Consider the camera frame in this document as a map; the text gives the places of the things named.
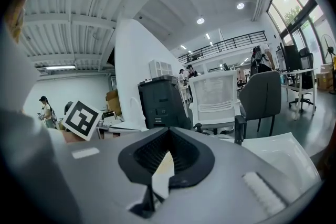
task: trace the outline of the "floor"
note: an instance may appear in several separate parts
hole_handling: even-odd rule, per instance
[[[288,90],[289,101],[293,101],[297,93]],[[312,100],[312,95],[305,95]],[[316,163],[329,143],[336,122],[336,95],[317,91],[316,112],[312,116],[312,105],[303,104],[304,112],[294,120],[296,106],[288,107],[286,90],[282,89],[282,105],[280,114],[276,115],[273,136],[291,132],[302,145],[307,154]],[[258,120],[247,122],[246,139],[265,137],[269,135],[271,118],[262,119],[257,132]]]

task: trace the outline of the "recessed ceiling light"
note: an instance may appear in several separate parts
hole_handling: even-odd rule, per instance
[[[239,4],[237,5],[237,8],[238,8],[238,9],[242,9],[242,8],[244,8],[244,6],[245,6],[244,3],[239,3]]]
[[[199,25],[201,25],[202,23],[204,23],[204,19],[203,19],[203,18],[199,18],[199,19],[197,20],[197,23],[198,23]]]
[[[62,70],[62,69],[75,69],[75,66],[50,66],[46,67],[48,70]]]

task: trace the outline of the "tree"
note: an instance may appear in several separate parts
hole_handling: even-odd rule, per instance
[[[284,19],[286,25],[289,25],[294,20],[294,18],[299,14],[300,11],[301,11],[300,6],[296,6],[295,8],[291,8],[289,12],[285,13]]]

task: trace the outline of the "railing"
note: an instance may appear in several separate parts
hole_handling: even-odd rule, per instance
[[[179,57],[178,60],[180,63],[185,64],[185,63],[192,62],[192,61],[198,60],[206,56],[218,54],[225,50],[240,48],[246,45],[251,45],[253,43],[258,43],[258,42],[263,42],[263,41],[267,41],[267,38],[265,36],[265,31],[254,32],[254,33],[250,33],[247,35],[220,41],[220,42],[214,43],[213,45],[209,45],[201,49],[194,50],[191,54],[185,54]]]

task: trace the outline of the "desk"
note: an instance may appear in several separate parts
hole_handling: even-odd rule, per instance
[[[280,73],[281,76],[286,76],[286,85],[282,84],[281,87],[286,88],[287,102],[288,102],[288,89],[298,91],[299,92],[299,100],[301,100],[301,96],[303,94],[306,94],[306,93],[309,93],[309,92],[313,93],[313,104],[314,104],[314,106],[313,106],[312,115],[315,114],[315,107],[316,107],[315,106],[315,75],[314,75],[314,70],[315,70],[314,68],[311,68],[311,69],[297,70],[297,71],[293,71],[293,72]],[[306,73],[306,72],[311,72],[312,73],[313,88],[311,88],[311,89],[302,89],[302,74]],[[299,80],[300,80],[299,87],[292,87],[292,86],[288,85],[288,76],[290,76],[290,75],[296,75],[296,81],[298,81],[298,77],[299,77]],[[299,109],[300,109],[299,103],[298,103],[298,106],[296,108],[296,113],[295,113],[294,120],[298,119]]]

